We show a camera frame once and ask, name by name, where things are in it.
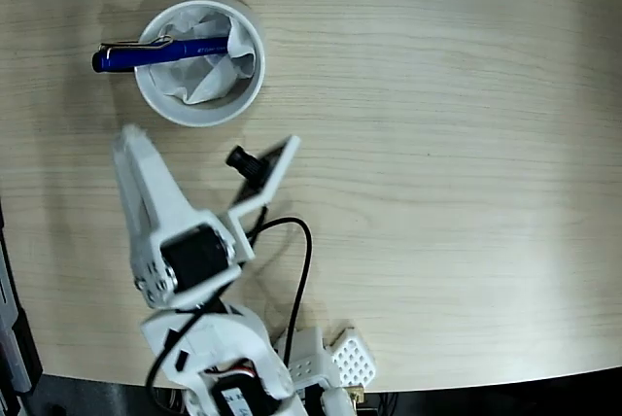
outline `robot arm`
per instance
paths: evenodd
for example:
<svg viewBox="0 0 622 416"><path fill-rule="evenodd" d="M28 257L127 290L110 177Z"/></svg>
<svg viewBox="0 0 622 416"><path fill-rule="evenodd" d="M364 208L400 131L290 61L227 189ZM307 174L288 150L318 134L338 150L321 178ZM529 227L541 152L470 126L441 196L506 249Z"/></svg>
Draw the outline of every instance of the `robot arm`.
<svg viewBox="0 0 622 416"><path fill-rule="evenodd" d="M165 356L160 368L167 378L185 388L191 416L306 416L305 404L311 416L354 415L319 329L294 335L295 361L287 367L261 319L218 298L255 257L240 219L270 202L298 145L293 136L258 158L234 149L226 163L245 182L216 216L190 206L143 131L127 126L114 142L134 281L158 309L142 331L154 353ZM311 387L303 404L298 392Z"/></svg>

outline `black cable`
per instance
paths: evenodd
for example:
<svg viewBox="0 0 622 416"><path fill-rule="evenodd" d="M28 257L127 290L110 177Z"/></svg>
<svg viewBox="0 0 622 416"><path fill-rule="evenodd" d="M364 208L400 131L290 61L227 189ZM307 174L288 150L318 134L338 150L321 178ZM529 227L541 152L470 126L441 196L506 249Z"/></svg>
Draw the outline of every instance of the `black cable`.
<svg viewBox="0 0 622 416"><path fill-rule="evenodd" d="M292 354L292 339L294 338L295 319L298 315L298 309L300 309L300 303L302 302L302 294L304 293L304 286L307 283L307 277L309 276L309 267L311 266L311 254L313 251L313 237L311 236L311 230L309 226L298 217L283 217L281 219L272 220L263 225L257 232L259 235L262 231L273 228L278 225L296 224L302 228L304 237L306 239L306 253L304 255L304 264L302 266L302 273L300 274L300 281L298 283L298 290L295 293L294 305L292 306L292 314L290 315L290 324L288 325L288 333L285 338L285 351L283 352L283 363L287 367L290 363L290 355Z"/></svg>
<svg viewBox="0 0 622 416"><path fill-rule="evenodd" d="M393 398L393 406L391 407L391 412L389 413L389 416L394 416L396 414L396 410L397 410L397 400L399 399L399 394L398 393L394 393L394 398Z"/></svg>
<svg viewBox="0 0 622 416"><path fill-rule="evenodd" d="M261 213L257 217L255 226L253 226L253 228L248 233L246 233L246 237L248 238L249 244L251 245L252 248L254 248L255 243L257 243L257 238L259 237L261 227L265 223L265 218L267 217L267 215L268 215L268 208L264 205L263 207L261 207Z"/></svg>

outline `silver pen clip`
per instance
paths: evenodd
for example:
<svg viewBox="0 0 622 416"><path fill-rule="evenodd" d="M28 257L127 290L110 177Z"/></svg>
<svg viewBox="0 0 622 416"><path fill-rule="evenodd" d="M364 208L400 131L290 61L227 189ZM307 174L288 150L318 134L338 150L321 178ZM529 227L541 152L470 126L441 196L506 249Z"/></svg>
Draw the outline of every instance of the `silver pen clip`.
<svg viewBox="0 0 622 416"><path fill-rule="evenodd" d="M141 44L140 42L132 40L122 42L102 42L99 45L99 49L101 51L105 50L106 58L109 58L111 50L159 50L171 45L174 40L175 39L173 39L170 35L162 35L146 44Z"/></svg>

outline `white bowl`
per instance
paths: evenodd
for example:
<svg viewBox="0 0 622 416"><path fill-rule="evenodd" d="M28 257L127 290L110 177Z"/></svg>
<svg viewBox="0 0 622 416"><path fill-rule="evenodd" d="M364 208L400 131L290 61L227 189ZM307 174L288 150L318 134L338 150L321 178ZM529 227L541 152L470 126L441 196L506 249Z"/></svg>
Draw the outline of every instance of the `white bowl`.
<svg viewBox="0 0 622 416"><path fill-rule="evenodd" d="M235 87L227 96L196 105L186 105L179 98L160 92L149 66L134 68L136 83L149 106L166 119L190 127L215 126L237 117L257 96L265 77L265 49L261 28L248 7L235 0L191 0L162 11L145 27L140 42L151 42L173 16L188 8L207 7L235 17L248 30L255 44L255 73L245 87Z"/></svg>

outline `wooden table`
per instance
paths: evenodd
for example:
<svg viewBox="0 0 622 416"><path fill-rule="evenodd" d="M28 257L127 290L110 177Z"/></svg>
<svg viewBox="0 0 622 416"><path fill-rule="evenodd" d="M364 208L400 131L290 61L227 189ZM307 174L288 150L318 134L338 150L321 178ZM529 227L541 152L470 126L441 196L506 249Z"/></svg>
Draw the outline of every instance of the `wooden table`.
<svg viewBox="0 0 622 416"><path fill-rule="evenodd" d="M622 0L243 0L269 71L213 129L90 69L177 1L1 0L0 194L47 373L141 384L153 359L109 150L127 122L215 212L235 144L302 138L272 206L314 232L299 324L356 326L372 390L622 364ZM266 234L229 298L278 332L302 255Z"/></svg>

